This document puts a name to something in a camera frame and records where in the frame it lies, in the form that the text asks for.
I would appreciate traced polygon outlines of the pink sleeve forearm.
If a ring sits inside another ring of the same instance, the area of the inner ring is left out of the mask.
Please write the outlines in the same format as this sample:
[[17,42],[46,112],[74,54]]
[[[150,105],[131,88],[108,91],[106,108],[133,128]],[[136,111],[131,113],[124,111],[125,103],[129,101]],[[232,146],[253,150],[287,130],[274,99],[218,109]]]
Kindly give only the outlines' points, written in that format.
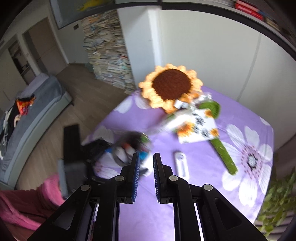
[[54,174],[36,189],[1,190],[1,219],[16,240],[27,240],[63,202]]

